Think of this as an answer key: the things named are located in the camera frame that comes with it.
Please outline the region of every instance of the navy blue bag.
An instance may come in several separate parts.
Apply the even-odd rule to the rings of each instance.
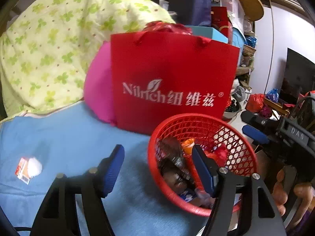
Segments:
[[[211,26],[211,0],[169,0],[169,11],[177,13],[177,23]]]

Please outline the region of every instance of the pink cushion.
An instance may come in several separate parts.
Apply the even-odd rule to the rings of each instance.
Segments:
[[[97,117],[116,123],[111,79],[111,43],[104,42],[92,61],[84,83],[84,100]]]

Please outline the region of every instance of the metal screw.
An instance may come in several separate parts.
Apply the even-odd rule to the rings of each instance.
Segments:
[[[254,173],[254,174],[252,174],[252,177],[253,177],[254,179],[259,179],[259,178],[260,178],[260,175],[257,174],[257,173]]]
[[[89,169],[89,172],[90,172],[91,174],[95,174],[95,173],[97,172],[97,168],[96,168],[96,167],[90,168],[90,169]]]
[[[57,178],[63,178],[63,176],[64,176],[64,173],[58,173],[58,174],[56,175]]]
[[[228,170],[227,168],[222,167],[222,168],[219,168],[219,171],[223,174],[226,174]]]

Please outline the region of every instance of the metal bowl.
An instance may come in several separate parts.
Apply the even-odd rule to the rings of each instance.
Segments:
[[[236,102],[236,104],[238,105],[238,110],[236,112],[223,112],[223,116],[222,116],[222,120],[230,120],[232,119],[238,112],[240,112],[242,110],[241,105],[239,104],[239,102]]]

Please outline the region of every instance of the light blue box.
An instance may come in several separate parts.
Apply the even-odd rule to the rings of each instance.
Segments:
[[[239,65],[241,62],[241,57],[242,57],[245,41],[246,41],[246,39],[245,39],[244,35],[237,28],[233,27],[232,45],[236,46],[240,49],[237,65]]]
[[[199,26],[187,26],[192,29],[193,35],[207,37],[219,42],[228,43],[228,38],[221,34],[218,30],[213,27],[199,27]]]

